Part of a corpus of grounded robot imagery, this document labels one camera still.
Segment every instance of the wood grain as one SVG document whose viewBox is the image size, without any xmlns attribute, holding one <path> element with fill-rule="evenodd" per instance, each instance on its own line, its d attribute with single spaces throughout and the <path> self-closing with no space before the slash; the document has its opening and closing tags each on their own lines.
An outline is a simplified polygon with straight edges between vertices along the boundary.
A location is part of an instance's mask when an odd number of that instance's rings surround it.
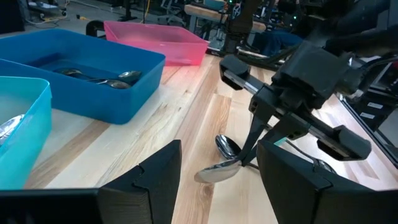
<svg viewBox="0 0 398 224">
<path fill-rule="evenodd" d="M 200 66 L 165 67 L 159 89 L 125 125 L 54 110 L 53 132 L 26 187 L 101 186 L 171 140 L 181 139 L 182 173 L 173 223 L 277 223 L 258 171 L 242 168 L 215 185 L 193 180 L 197 171 L 221 160 L 215 136 L 225 134 L 242 146 L 252 119 L 248 111 L 252 96 L 233 91 L 220 80 L 219 62 L 206 55 Z M 251 73 L 267 83 L 274 74 L 255 67 Z M 313 114 L 330 126 L 346 125 L 371 140 L 335 96 Z M 374 190 L 398 189 L 397 169 L 373 142 L 369 157 L 358 162 L 332 159 L 309 134 L 294 144 L 327 161 L 342 177 Z M 281 147 L 307 159 L 288 144 Z"/>
<path fill-rule="evenodd" d="M 93 121 L 79 135 L 49 157 L 41 165 L 37 166 L 29 176 L 26 188 L 35 189 L 45 187 L 59 175 L 64 168 L 75 160 L 87 147 L 109 127 L 108 123 Z"/>
</svg>

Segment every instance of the spoon in bin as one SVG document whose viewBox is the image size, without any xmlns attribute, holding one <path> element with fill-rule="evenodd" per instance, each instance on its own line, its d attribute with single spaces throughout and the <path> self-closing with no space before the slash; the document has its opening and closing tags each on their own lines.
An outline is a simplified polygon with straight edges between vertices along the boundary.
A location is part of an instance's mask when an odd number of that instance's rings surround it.
<svg viewBox="0 0 398 224">
<path fill-rule="evenodd" d="M 96 82 L 97 85 L 105 84 L 105 85 L 108 85 L 110 87 L 117 88 L 117 89 L 127 89 L 127 88 L 131 87 L 130 84 L 127 84 L 125 82 L 122 82 L 119 80 L 110 80 L 110 79 L 106 79 L 106 78 L 96 78 L 96 79 L 87 80 L 87 81 L 88 82 L 99 81 L 99 82 Z"/>
<path fill-rule="evenodd" d="M 6 139 L 11 135 L 23 118 L 24 114 L 18 115 L 0 125 L 0 147 L 6 142 Z"/>
<path fill-rule="evenodd" d="M 108 85 L 108 86 L 110 86 L 112 88 L 127 89 L 127 88 L 131 87 L 131 85 L 129 85 L 128 83 L 122 82 L 122 81 L 119 81 L 119 80 L 110 80 L 110 79 L 107 79 L 107 78 L 93 78 L 93 77 L 90 77 L 88 75 L 83 74 L 83 72 L 81 72 L 80 70 L 75 69 L 75 68 L 59 68 L 59 69 L 56 69 L 54 71 L 57 72 L 57 73 L 61 73 L 63 75 L 71 76 L 71 77 L 74 77 L 75 75 L 81 75 L 81 76 L 84 76 L 84 77 L 88 78 L 88 80 L 85 80 L 85 81 L 88 81 L 88 82 L 99 81 L 96 84 L 98 84 L 98 85 L 105 84 L 105 85 Z"/>
<path fill-rule="evenodd" d="M 122 74 L 118 75 L 118 78 L 133 85 L 141 77 L 141 74 L 141 71 L 123 72 Z"/>
</svg>

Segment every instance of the silver spoon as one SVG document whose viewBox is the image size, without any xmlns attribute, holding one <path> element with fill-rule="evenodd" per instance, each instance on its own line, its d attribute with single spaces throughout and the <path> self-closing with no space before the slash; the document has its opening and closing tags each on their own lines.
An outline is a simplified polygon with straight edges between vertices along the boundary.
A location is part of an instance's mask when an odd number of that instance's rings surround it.
<svg viewBox="0 0 398 224">
<path fill-rule="evenodd" d="M 96 82 L 97 85 L 105 84 L 105 85 L 108 85 L 110 87 L 117 88 L 117 89 L 127 89 L 127 88 L 131 87 L 131 85 L 129 85 L 125 82 L 122 82 L 119 80 L 110 80 L 110 79 L 105 79 L 105 78 L 96 78 L 96 79 L 87 80 L 87 81 L 88 82 L 99 81 L 99 82 Z"/>
<path fill-rule="evenodd" d="M 0 147 L 6 142 L 6 139 L 15 130 L 20 121 L 24 118 L 24 115 L 18 115 L 6 121 L 0 125 Z"/>
<path fill-rule="evenodd" d="M 133 85 L 141 77 L 141 73 L 142 72 L 140 71 L 123 72 L 122 74 L 118 75 L 118 78 Z"/>
<path fill-rule="evenodd" d="M 237 174 L 241 166 L 242 162 L 237 159 L 220 162 L 197 172 L 194 179 L 196 182 L 204 184 L 220 182 Z"/>
<path fill-rule="evenodd" d="M 216 145 L 223 157 L 225 159 L 237 159 L 239 153 L 241 153 L 242 149 L 229 137 L 219 134 L 216 136 Z M 259 169 L 257 165 L 248 163 L 249 167 L 253 167 L 255 169 Z"/>
<path fill-rule="evenodd" d="M 142 72 L 140 71 L 130 71 L 130 72 L 123 72 L 122 74 L 118 75 L 119 78 L 129 78 L 129 77 L 138 77 L 141 75 Z"/>
<path fill-rule="evenodd" d="M 89 79 L 94 79 L 93 77 L 89 77 L 88 75 L 83 74 L 83 72 L 81 72 L 79 69 L 75 68 L 58 68 L 54 70 L 54 72 L 61 73 L 62 75 L 67 75 L 67 76 L 75 76 L 77 74 Z"/>
</svg>

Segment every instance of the floor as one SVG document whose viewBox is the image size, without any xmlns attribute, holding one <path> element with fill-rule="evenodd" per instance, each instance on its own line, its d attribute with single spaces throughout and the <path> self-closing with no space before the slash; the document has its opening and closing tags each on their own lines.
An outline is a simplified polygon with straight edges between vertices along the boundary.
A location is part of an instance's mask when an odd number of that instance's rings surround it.
<svg viewBox="0 0 398 224">
<path fill-rule="evenodd" d="M 95 1 L 95 0 L 71 0 L 69 5 L 67 6 L 68 15 L 64 19 L 60 19 L 56 22 L 48 22 L 45 24 L 31 24 L 27 22 L 25 26 L 25 32 L 15 32 L 11 34 L 3 34 L 0 35 L 1 37 L 7 37 L 10 35 L 17 35 L 20 33 L 26 32 L 35 32 L 44 29 L 52 29 L 52 28 L 59 28 L 59 29 L 66 29 L 71 30 L 74 32 L 79 32 L 81 34 L 85 34 L 86 32 L 86 25 L 89 22 L 88 20 L 80 20 L 76 18 L 76 15 L 83 16 L 89 20 L 110 20 L 116 21 L 119 17 L 124 15 L 124 9 L 121 8 L 111 8 L 109 4 Z M 143 18 L 143 13 L 135 10 L 131 10 L 132 16 L 138 17 L 138 19 L 132 22 L 140 22 Z M 34 23 L 40 23 L 38 17 L 35 13 L 31 13 L 31 17 L 29 18 L 30 21 Z M 149 24 L 156 24 L 157 23 L 157 16 L 148 14 L 146 17 L 146 23 Z"/>
</svg>

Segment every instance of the chair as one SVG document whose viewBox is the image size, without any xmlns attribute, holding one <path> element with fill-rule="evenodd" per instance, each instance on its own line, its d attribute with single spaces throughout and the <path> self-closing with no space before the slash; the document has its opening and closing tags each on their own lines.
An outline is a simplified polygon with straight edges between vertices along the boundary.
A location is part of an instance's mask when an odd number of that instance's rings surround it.
<svg viewBox="0 0 398 224">
<path fill-rule="evenodd" d="M 183 21 L 182 18 L 177 16 L 184 12 L 184 6 L 185 6 L 184 4 L 179 4 L 178 0 L 162 0 L 162 4 L 160 6 L 166 9 L 166 15 L 159 16 L 157 18 L 158 23 L 160 19 L 166 19 L 167 25 L 170 25 L 170 22 L 178 22 L 185 27 L 186 23 Z"/>
</svg>

